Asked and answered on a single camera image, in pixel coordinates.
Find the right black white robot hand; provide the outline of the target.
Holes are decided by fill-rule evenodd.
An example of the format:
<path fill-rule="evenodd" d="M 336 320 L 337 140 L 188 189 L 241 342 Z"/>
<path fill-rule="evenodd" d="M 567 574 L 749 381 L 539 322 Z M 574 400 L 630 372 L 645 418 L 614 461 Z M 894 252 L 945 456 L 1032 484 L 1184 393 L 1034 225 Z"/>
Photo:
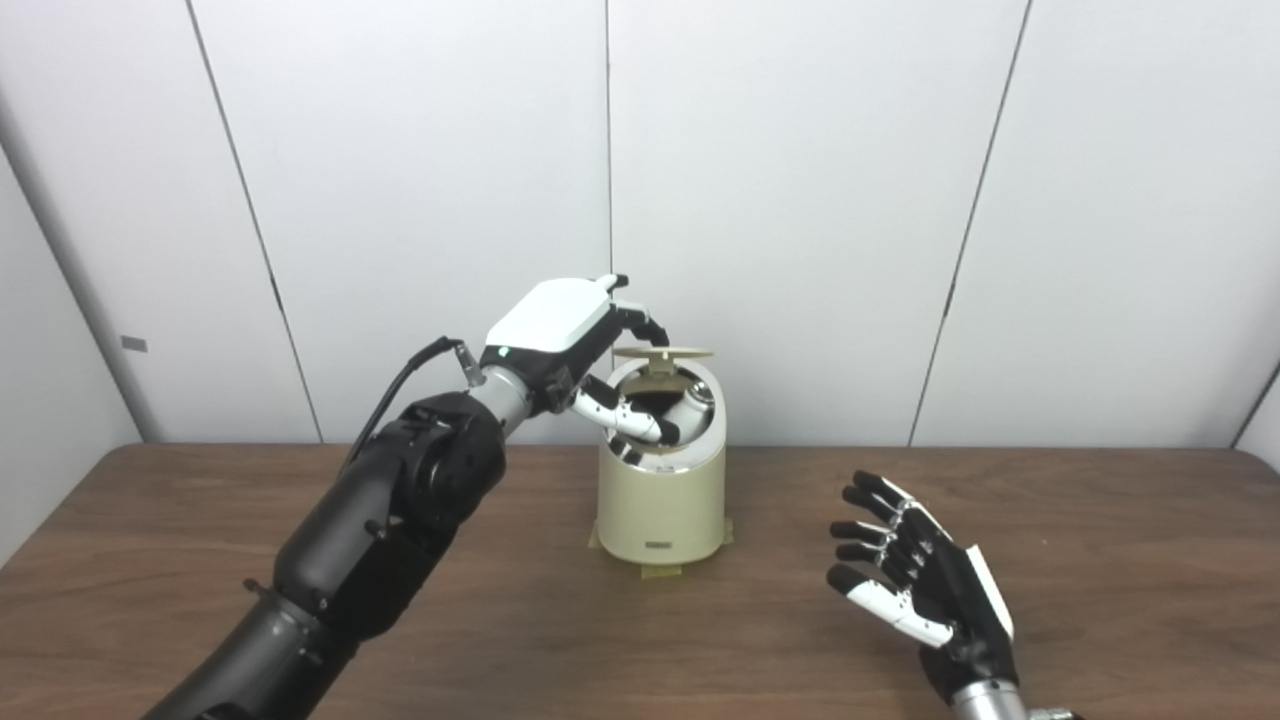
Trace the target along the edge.
<path fill-rule="evenodd" d="M 886 477 L 855 471 L 842 498 L 877 521 L 831 524 L 840 543 L 828 585 L 915 641 L 925 678 L 947 705 L 973 685 L 1019 688 L 1015 625 L 980 548 L 960 546 Z"/>

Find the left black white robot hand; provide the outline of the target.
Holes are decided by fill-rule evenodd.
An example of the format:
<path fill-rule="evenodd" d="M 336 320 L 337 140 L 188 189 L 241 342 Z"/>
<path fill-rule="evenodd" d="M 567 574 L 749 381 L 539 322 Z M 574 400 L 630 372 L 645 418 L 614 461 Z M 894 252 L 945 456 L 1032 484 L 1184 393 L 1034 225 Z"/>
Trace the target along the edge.
<path fill-rule="evenodd" d="M 470 389 L 508 438 L 527 419 L 571 410 L 599 427 L 650 445 L 677 445 L 681 430 L 636 410 L 591 369 L 625 333 L 653 347 L 669 337 L 643 304 L 618 301 L 626 275 L 544 281 L 489 331 Z"/>

